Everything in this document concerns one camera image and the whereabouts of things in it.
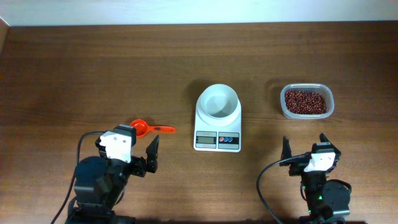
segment kitchen scale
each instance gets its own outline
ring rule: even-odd
[[[199,97],[195,111],[193,148],[198,151],[241,150],[241,102],[223,84],[209,86]]]

